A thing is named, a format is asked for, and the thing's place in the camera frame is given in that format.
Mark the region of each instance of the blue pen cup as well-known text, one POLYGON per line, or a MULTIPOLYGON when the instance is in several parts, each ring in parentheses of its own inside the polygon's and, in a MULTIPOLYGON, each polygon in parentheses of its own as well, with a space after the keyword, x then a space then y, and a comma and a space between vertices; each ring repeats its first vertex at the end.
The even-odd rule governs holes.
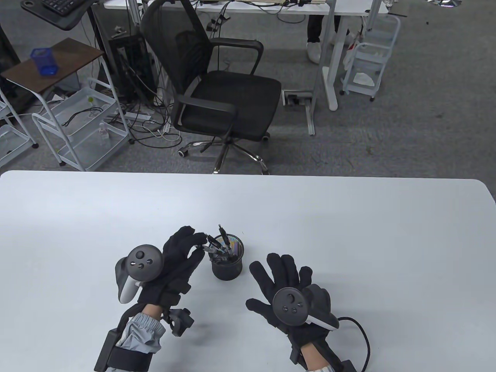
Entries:
POLYGON ((59 70, 51 48, 33 49, 31 59, 41 76, 53 76, 59 70))

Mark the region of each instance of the small bottle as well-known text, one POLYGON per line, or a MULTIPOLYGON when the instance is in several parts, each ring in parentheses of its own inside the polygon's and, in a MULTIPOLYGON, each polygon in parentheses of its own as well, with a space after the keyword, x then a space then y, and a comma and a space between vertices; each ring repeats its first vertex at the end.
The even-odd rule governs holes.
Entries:
POLYGON ((109 134, 109 130, 107 129, 107 123, 104 122, 100 123, 98 134, 100 135, 100 145, 103 147, 110 148, 110 134, 109 134))

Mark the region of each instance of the black pants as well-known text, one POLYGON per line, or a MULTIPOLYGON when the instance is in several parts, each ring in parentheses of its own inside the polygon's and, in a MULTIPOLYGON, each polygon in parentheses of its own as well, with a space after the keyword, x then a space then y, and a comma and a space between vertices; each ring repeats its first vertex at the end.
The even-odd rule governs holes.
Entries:
MULTIPOLYGON (((322 20, 323 15, 309 15, 309 23, 307 26, 307 37, 309 43, 319 43, 320 33, 322 32, 322 20)), ((341 22, 341 16, 334 16, 334 30, 338 32, 339 22, 341 22)))

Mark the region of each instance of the keyboard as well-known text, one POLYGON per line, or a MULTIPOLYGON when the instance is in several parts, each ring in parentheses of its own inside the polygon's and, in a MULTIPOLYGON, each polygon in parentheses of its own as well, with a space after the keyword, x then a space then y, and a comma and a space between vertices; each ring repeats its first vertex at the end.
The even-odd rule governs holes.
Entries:
POLYGON ((58 15, 66 16, 85 1, 86 0, 41 0, 41 4, 58 15))

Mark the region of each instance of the gray jacket sleeve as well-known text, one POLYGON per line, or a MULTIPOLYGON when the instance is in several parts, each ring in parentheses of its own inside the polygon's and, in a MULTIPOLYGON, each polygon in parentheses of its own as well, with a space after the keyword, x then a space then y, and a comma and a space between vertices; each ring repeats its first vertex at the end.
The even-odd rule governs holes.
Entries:
MULTIPOLYGON (((143 313, 139 313, 127 323, 123 336, 117 342, 116 346, 145 354, 155 354, 161 348, 160 338, 164 333, 165 328, 158 320, 143 313)), ((107 372, 126 371, 109 368, 107 372)))

